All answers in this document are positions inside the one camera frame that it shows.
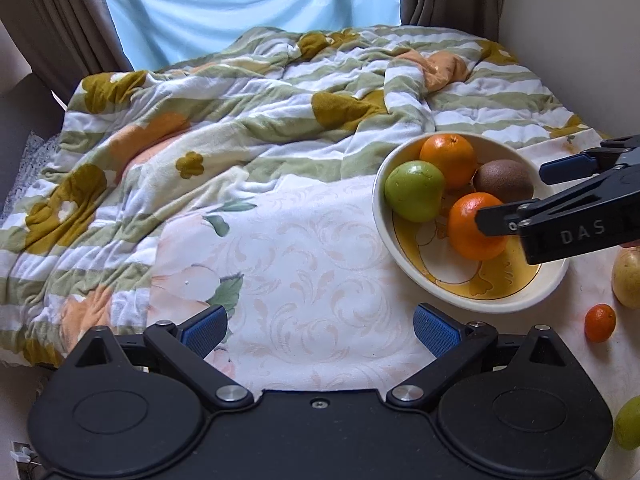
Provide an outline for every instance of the ceramic bowl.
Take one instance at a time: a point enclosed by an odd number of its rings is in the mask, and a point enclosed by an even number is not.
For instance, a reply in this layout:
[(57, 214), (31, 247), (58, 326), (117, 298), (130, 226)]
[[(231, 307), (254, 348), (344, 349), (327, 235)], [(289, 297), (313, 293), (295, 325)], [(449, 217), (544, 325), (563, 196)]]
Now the ceramic bowl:
[[(538, 176), (538, 169), (516, 150), (487, 137), (458, 133), (476, 150), (478, 162), (508, 158), (527, 167), (534, 197), (552, 194)], [(431, 222), (415, 224), (394, 214), (387, 206), (384, 183), (400, 164), (417, 160), (426, 134), (398, 146), (383, 161), (373, 186), (372, 206), (382, 241), (402, 270), (424, 290), (447, 303), (475, 312), (505, 313), (524, 310), (546, 298), (559, 285), (568, 260), (541, 265), (527, 264), (517, 237), (510, 237), (505, 251), (485, 262), (459, 256), (447, 240), (446, 214), (471, 185), (443, 198), (442, 215)]]

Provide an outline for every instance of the tangerine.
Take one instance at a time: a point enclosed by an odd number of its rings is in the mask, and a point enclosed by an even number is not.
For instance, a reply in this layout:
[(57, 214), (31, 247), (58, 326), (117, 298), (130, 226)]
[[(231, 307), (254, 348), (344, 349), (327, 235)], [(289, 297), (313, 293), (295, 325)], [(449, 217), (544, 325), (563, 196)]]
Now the tangerine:
[(476, 212), (483, 207), (501, 205), (488, 193), (470, 193), (460, 198), (449, 211), (449, 243), (468, 260), (492, 260), (507, 246), (506, 236), (485, 236), (476, 226)]
[(458, 134), (429, 137), (420, 149), (420, 160), (430, 162), (442, 172), (447, 191), (468, 184), (478, 168), (474, 147)]
[(589, 341), (602, 343), (611, 337), (616, 327), (616, 313), (605, 303), (592, 306), (584, 316), (584, 335)]

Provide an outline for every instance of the kiwi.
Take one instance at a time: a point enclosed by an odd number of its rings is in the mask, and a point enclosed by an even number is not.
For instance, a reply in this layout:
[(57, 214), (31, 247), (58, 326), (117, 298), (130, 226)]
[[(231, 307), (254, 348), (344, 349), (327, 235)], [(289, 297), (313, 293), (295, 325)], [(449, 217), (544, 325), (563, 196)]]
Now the kiwi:
[(533, 197), (533, 184), (526, 166), (515, 160), (492, 160), (474, 176), (476, 191), (492, 194), (504, 203)]

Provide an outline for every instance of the green apple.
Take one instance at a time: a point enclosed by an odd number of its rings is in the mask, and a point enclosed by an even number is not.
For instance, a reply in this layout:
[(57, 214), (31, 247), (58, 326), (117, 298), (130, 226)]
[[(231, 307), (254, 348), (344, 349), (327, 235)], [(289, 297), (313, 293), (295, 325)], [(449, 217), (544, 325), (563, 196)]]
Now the green apple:
[(385, 181), (389, 207), (410, 222), (428, 222), (440, 213), (445, 179), (430, 162), (411, 160), (395, 168)]
[(620, 447), (633, 450), (640, 447), (640, 396), (629, 399), (616, 415), (613, 432)]

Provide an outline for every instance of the metal bolt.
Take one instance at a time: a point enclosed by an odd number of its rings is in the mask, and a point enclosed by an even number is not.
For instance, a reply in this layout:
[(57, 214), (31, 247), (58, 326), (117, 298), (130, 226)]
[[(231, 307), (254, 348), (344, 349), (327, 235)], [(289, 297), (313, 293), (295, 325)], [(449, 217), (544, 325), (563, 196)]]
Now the metal bolt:
[(236, 402), (236, 400), (242, 400), (249, 394), (249, 391), (240, 384), (228, 384), (227, 386), (220, 386), (216, 390), (216, 397), (225, 402)]
[(316, 410), (324, 410), (325, 408), (329, 407), (329, 402), (327, 400), (322, 400), (322, 399), (314, 400), (311, 403), (311, 407), (315, 408)]
[(424, 390), (414, 384), (400, 384), (400, 386), (396, 386), (391, 390), (391, 395), (398, 400), (411, 402), (412, 400), (420, 399), (424, 395)]

